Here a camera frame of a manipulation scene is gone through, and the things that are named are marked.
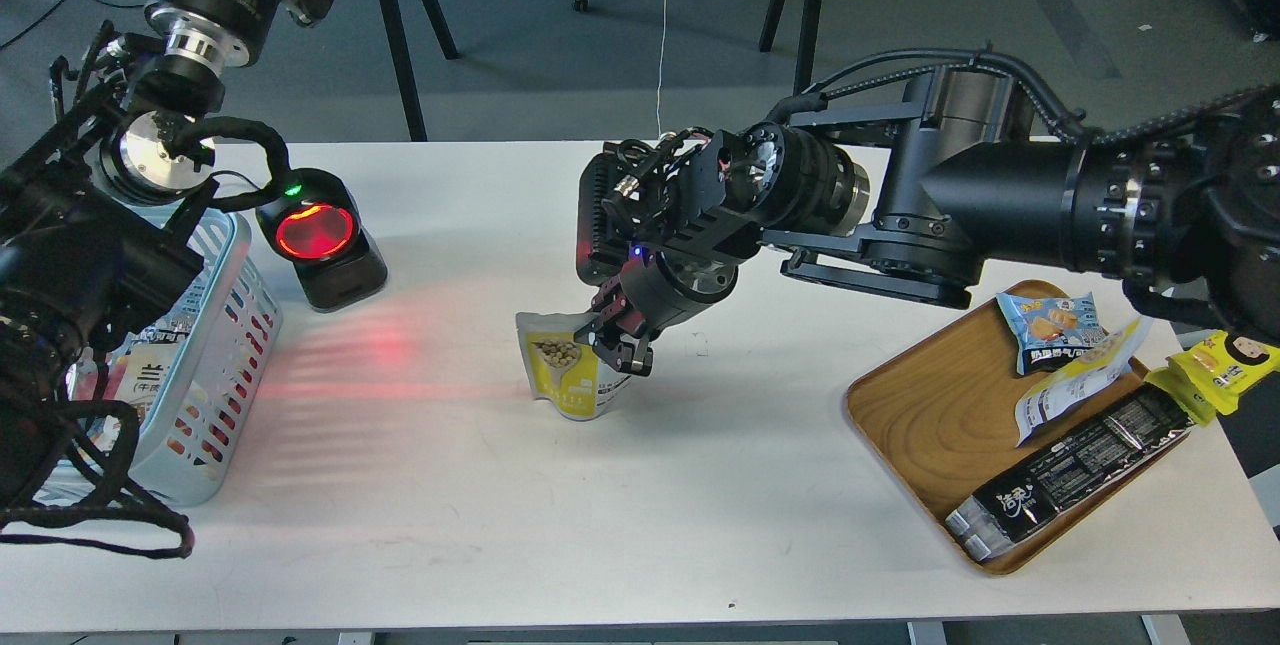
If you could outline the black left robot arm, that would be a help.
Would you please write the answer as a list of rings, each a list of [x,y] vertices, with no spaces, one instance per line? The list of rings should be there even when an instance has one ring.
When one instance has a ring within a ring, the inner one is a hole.
[[[257,61],[275,13],[298,26],[334,0],[148,0],[150,35],[96,31],[79,67],[54,61],[49,131],[3,170],[3,523],[10,544],[59,544],[93,520],[154,525],[184,558],[189,521],[129,475],[133,404],[70,398],[84,352],[163,317],[204,270],[189,248],[210,211],[253,209],[270,248],[332,280],[371,247],[348,191],[292,168],[282,134],[219,113],[228,68]]]

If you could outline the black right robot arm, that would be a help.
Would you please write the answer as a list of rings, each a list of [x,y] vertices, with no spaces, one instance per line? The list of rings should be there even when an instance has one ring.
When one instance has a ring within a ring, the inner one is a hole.
[[[776,104],[744,131],[604,145],[579,189],[577,343],[617,372],[724,299],[762,247],[785,276],[966,308],[988,259],[1100,273],[1139,314],[1277,343],[1277,86],[1106,133],[1025,61],[910,68]]]

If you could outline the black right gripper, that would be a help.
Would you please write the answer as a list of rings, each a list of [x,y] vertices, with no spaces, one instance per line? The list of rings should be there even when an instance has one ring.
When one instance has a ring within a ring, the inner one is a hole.
[[[596,293],[573,340],[598,344],[616,372],[650,375],[650,340],[724,299],[785,212],[786,136],[689,127],[603,145],[579,183],[576,267]]]

